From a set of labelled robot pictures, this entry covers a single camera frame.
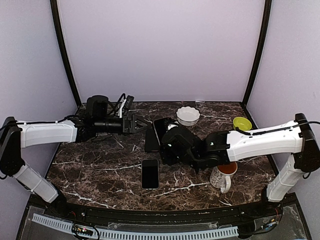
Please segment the black phone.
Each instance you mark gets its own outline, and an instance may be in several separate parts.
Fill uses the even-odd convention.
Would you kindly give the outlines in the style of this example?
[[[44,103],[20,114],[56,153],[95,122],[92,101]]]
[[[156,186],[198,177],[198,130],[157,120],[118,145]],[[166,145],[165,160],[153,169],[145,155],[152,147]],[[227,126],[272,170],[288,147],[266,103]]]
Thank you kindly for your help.
[[[157,159],[145,159],[141,163],[141,186],[146,190],[159,187],[159,162]]]

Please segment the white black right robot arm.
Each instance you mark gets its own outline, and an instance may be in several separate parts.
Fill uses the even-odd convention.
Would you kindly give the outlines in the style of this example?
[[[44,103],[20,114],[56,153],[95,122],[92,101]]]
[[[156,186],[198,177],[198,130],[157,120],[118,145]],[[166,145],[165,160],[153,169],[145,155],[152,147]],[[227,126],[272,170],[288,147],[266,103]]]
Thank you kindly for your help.
[[[195,171],[288,153],[285,166],[264,188],[263,200],[255,205],[255,213],[266,217],[304,174],[320,167],[320,148],[310,125],[303,113],[297,113],[294,120],[281,125],[249,131],[239,128],[216,131],[204,139],[169,117],[155,121],[153,129],[162,162],[169,166],[183,163]]]

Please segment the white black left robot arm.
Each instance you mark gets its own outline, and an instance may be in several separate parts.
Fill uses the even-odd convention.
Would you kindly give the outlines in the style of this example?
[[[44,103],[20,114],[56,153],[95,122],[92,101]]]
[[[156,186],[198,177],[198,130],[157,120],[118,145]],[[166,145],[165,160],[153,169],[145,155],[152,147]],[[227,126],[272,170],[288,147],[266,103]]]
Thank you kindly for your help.
[[[71,213],[64,195],[22,158],[24,148],[53,143],[83,143],[98,134],[131,135],[148,129],[151,124],[129,110],[134,97],[122,94],[112,104],[103,95],[94,95],[86,101],[83,114],[72,114],[54,121],[18,121],[7,117],[0,128],[1,179],[15,178],[32,193],[51,204],[51,210],[60,218]]]

